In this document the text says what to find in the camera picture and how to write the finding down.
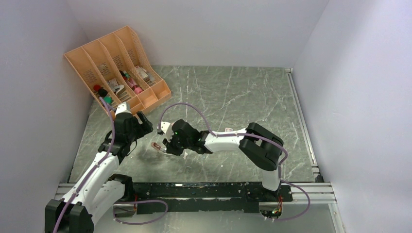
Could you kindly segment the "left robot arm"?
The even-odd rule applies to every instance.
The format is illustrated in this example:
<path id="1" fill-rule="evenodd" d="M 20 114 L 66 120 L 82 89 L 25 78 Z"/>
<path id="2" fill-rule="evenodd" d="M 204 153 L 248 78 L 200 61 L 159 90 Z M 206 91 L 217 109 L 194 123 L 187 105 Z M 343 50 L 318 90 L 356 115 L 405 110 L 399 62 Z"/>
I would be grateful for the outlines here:
<path id="1" fill-rule="evenodd" d="M 128 156 L 131 144 L 153 131 L 142 111 L 116 111 L 114 131 L 99 146 L 93 163 L 80 180 L 58 200 L 45 207 L 45 232 L 92 233 L 100 218 L 119 200 L 135 200 L 130 176 L 114 171 Z"/>

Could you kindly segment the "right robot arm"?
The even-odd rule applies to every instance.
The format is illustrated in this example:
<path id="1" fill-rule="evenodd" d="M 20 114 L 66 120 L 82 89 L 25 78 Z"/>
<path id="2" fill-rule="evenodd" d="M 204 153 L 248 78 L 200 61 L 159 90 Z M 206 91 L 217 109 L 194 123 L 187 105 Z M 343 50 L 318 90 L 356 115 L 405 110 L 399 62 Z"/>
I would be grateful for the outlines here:
<path id="1" fill-rule="evenodd" d="M 273 201 L 281 194 L 280 157 L 286 155 L 283 141 L 257 123 L 237 131 L 199 131 L 180 119 L 174 123 L 161 122 L 157 133 L 164 135 L 163 153 L 182 155 L 185 150 L 197 154 L 213 154 L 218 151 L 236 151 L 244 154 L 263 172 L 262 195 Z"/>

